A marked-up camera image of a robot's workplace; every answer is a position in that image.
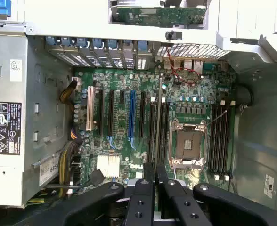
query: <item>sticker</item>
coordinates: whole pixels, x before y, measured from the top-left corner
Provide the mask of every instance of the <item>sticker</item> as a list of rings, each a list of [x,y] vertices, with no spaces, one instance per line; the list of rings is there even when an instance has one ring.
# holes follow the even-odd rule
[[[47,160],[40,165],[39,186],[43,185],[58,173],[58,161],[59,155],[55,158]]]
[[[136,172],[135,173],[135,178],[143,178],[143,173],[142,172]]]
[[[22,60],[11,60],[10,77],[13,82],[22,81]]]
[[[0,102],[0,154],[20,155],[21,103]]]
[[[264,194],[272,199],[272,193],[274,190],[274,181],[275,179],[270,175],[265,175],[265,185],[264,185]]]
[[[142,13],[142,14],[155,14],[156,13],[156,9],[145,8],[145,9],[141,9],[140,13]]]

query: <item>white pcie slot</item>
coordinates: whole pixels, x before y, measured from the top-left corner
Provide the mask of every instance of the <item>white pcie slot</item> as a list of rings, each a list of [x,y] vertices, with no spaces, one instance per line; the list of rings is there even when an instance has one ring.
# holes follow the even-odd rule
[[[87,92],[87,116],[86,116],[86,130],[93,130],[93,107],[95,99],[95,88],[93,86],[88,86]]]

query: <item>red wire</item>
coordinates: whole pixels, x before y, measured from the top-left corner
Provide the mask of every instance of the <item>red wire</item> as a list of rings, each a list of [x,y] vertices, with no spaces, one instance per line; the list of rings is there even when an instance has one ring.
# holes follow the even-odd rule
[[[197,71],[193,70],[193,69],[189,69],[189,68],[186,68],[186,67],[180,67],[180,68],[175,69],[175,68],[173,67],[173,63],[172,63],[172,59],[171,59],[171,55],[170,55],[170,52],[169,52],[169,50],[168,50],[168,47],[166,47],[166,51],[167,51],[167,54],[168,54],[168,57],[169,57],[169,61],[170,61],[170,64],[171,64],[171,69],[172,69],[171,74],[174,75],[174,76],[176,76],[176,77],[178,78],[179,81],[182,81],[182,82],[184,82],[184,83],[186,83],[186,84],[188,84],[188,85],[194,86],[195,83],[200,79],[199,73],[198,73]],[[182,78],[178,75],[178,73],[177,73],[176,71],[177,71],[177,70],[184,70],[184,69],[188,70],[189,72],[195,72],[195,74],[197,74],[197,77],[198,77],[197,81],[190,82],[190,81],[185,81],[184,79],[182,79]]]

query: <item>blue pcie slot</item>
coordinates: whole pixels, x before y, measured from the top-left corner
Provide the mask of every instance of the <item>blue pcie slot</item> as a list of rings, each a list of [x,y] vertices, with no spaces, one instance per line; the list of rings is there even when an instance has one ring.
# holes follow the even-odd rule
[[[129,128],[128,128],[128,139],[130,141],[131,147],[134,147],[134,140],[133,140],[133,125],[134,125],[134,118],[135,118],[135,91],[130,91],[130,108],[129,108]]]

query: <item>motherboard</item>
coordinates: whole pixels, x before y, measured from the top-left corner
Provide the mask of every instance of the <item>motherboard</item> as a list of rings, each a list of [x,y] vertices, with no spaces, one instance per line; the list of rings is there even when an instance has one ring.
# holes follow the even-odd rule
[[[228,188],[236,73],[225,62],[196,63],[200,77],[188,84],[196,73],[176,77],[169,66],[76,68],[72,138],[83,140],[82,183],[100,169],[105,182],[126,186],[143,178],[145,162],[160,162],[191,189],[200,182]]]

